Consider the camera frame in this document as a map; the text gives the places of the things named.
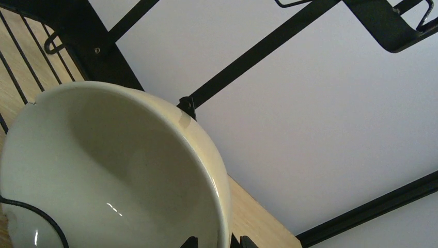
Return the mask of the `plain white bowl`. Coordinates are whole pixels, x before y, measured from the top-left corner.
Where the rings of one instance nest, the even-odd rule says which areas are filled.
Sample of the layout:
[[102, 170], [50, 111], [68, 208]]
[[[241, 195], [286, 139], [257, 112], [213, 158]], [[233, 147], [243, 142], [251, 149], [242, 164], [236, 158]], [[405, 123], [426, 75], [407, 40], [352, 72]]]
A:
[[204, 129], [140, 90], [85, 81], [24, 105], [1, 154], [13, 247], [229, 247], [223, 160]]

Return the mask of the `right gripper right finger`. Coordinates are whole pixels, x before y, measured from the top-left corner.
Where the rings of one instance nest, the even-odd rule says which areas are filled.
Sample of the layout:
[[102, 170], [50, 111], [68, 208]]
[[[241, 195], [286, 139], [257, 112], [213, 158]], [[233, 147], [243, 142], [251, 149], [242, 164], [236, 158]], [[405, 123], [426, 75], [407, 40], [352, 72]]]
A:
[[248, 236], [240, 237], [240, 248], [258, 248], [258, 246]]

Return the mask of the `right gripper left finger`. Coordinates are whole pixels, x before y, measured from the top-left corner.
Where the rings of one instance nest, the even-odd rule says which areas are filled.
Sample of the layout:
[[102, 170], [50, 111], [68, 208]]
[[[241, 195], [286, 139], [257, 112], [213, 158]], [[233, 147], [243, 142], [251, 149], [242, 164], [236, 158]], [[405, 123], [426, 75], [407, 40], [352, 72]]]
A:
[[195, 236], [188, 237], [180, 248], [198, 248], [198, 238]]

